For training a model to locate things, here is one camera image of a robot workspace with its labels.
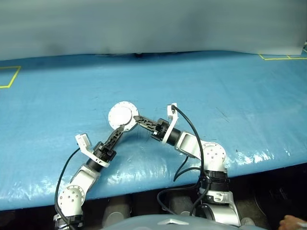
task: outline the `wire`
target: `wire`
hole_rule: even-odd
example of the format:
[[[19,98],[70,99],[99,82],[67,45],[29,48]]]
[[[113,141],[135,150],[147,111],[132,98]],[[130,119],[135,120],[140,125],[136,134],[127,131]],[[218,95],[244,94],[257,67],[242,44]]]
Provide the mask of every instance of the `wire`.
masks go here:
[[[66,219],[66,217],[64,216],[64,214],[62,213],[61,211],[61,208],[59,207],[59,204],[58,204],[58,196],[59,196],[59,185],[61,183],[61,180],[62,180],[62,177],[63,177],[63,174],[65,172],[65,169],[69,163],[69,161],[71,160],[71,158],[80,150],[80,148],[76,149],[75,152],[72,153],[72,155],[70,157],[68,157],[63,169],[62,169],[62,172],[59,176],[59,180],[58,180],[58,184],[57,184],[57,187],[56,187],[56,191],[55,191],[55,195],[54,195],[54,206],[55,206],[55,210],[56,212],[61,216],[61,218],[64,220],[64,222],[68,225],[68,227],[72,230],[76,230],[74,226],[70,225],[68,223],[68,220]]]
[[[196,205],[201,201],[201,199],[203,199],[205,197],[209,188],[210,188],[210,183],[207,184],[207,187],[206,187],[205,191],[202,193],[202,195],[200,197],[198,197],[198,199],[193,203],[193,206],[192,206],[191,211],[190,211],[190,216],[192,216],[193,210],[196,207]]]
[[[178,111],[178,113],[180,113],[183,116],[183,118],[188,122],[188,124],[191,126],[191,128],[192,128],[192,130],[193,130],[193,132],[196,136],[197,143],[198,143],[198,145],[200,147],[200,151],[201,151],[201,173],[200,173],[200,177],[207,176],[207,173],[205,172],[204,166],[203,166],[204,156],[203,156],[203,149],[202,149],[202,145],[201,145],[201,139],[200,139],[200,136],[198,135],[198,133],[196,131],[196,128],[194,127],[194,125],[190,121],[190,119],[180,109],[178,109],[174,105],[172,105],[172,109],[176,109]]]
[[[177,174],[178,174],[178,172],[180,171],[180,169],[185,165],[185,163],[187,163],[187,161],[188,161],[188,156],[186,157],[186,159],[184,160],[184,162],[179,166],[179,168],[177,169],[177,171],[176,171],[176,173],[175,173],[175,176],[174,176],[174,179],[173,179],[173,181],[175,182],[175,180],[177,179]]]
[[[187,168],[185,170],[182,170],[180,173],[178,173],[177,175],[175,175],[174,177],[174,181],[177,180],[178,177],[180,177],[182,174],[190,171],[190,170],[201,170],[200,168],[197,168],[197,167],[191,167],[191,168]]]
[[[170,191],[182,191],[182,190],[192,190],[198,187],[199,182],[201,181],[201,179],[199,178],[198,181],[190,186],[190,187],[182,187],[182,188],[167,188],[165,190],[162,190],[161,192],[158,193],[157,195],[157,201],[158,203],[161,205],[162,208],[164,208],[167,212],[169,212],[170,214],[174,214],[177,215],[175,212],[173,212],[171,209],[169,209],[165,204],[163,204],[163,202],[160,199],[160,196],[164,193],[170,192]]]

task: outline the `wrinkled plastic sheet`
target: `wrinkled plastic sheet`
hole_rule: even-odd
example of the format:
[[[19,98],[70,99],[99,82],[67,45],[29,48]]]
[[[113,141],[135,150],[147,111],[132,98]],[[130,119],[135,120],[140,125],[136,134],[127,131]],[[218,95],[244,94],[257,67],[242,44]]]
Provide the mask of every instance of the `wrinkled plastic sheet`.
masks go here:
[[[11,87],[0,89],[1,210],[52,205],[62,167],[77,148],[74,136],[104,142],[112,132],[108,112],[123,100],[152,120],[167,119],[166,105],[176,102],[203,140],[226,149],[230,177],[307,162],[307,60],[208,51],[30,58],[0,66],[21,66]],[[13,73],[0,69],[0,85]],[[176,128],[190,131],[182,117]],[[125,133],[116,151],[87,198],[198,179],[195,171],[172,182],[185,156],[142,127]],[[87,159],[73,157],[62,188]],[[199,161],[190,159],[189,166]]]
[[[7,0],[0,60],[231,50],[300,55],[306,0]]]

